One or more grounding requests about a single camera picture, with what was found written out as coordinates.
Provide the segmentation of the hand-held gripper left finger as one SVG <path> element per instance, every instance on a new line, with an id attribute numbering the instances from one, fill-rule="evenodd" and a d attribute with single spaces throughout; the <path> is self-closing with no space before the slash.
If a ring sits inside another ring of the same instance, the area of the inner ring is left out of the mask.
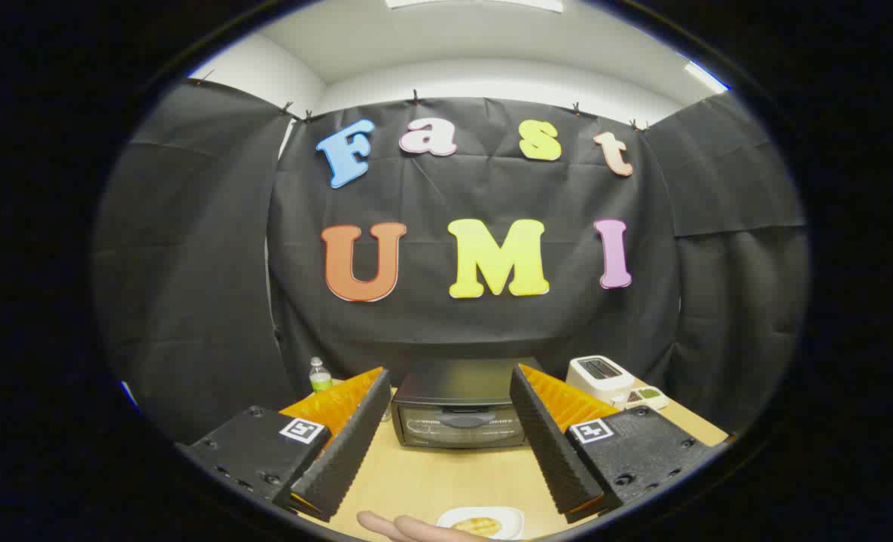
<path id="1" fill-rule="evenodd" d="M 328 522 L 391 396 L 389 373 L 377 367 L 282 409 L 250 406 L 179 449 L 245 496 Z"/>

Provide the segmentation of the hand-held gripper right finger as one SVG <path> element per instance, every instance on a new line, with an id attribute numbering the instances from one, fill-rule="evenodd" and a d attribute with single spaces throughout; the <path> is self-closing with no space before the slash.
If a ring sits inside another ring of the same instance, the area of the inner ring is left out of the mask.
<path id="1" fill-rule="evenodd" d="M 648 405 L 615 409 L 518 364 L 510 398 L 557 511 L 567 522 L 654 496 L 724 449 Z"/>

